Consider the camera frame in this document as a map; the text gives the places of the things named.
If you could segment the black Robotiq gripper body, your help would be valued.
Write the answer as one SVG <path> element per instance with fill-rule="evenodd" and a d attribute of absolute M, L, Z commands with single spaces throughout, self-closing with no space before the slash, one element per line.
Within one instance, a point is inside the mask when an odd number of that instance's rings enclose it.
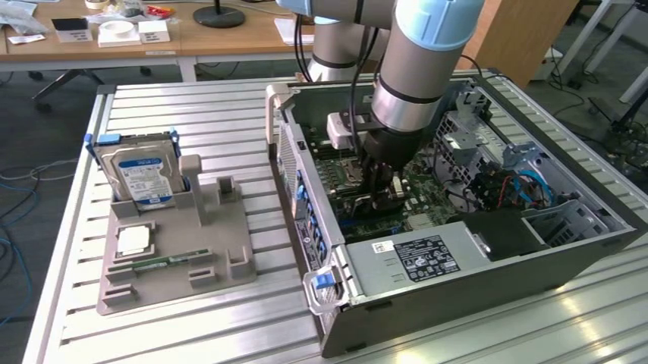
<path fill-rule="evenodd" d="M 402 171 L 420 150 L 421 131 L 401 133 L 389 128 L 370 130 L 362 144 L 362 166 L 385 163 L 393 171 Z"/>

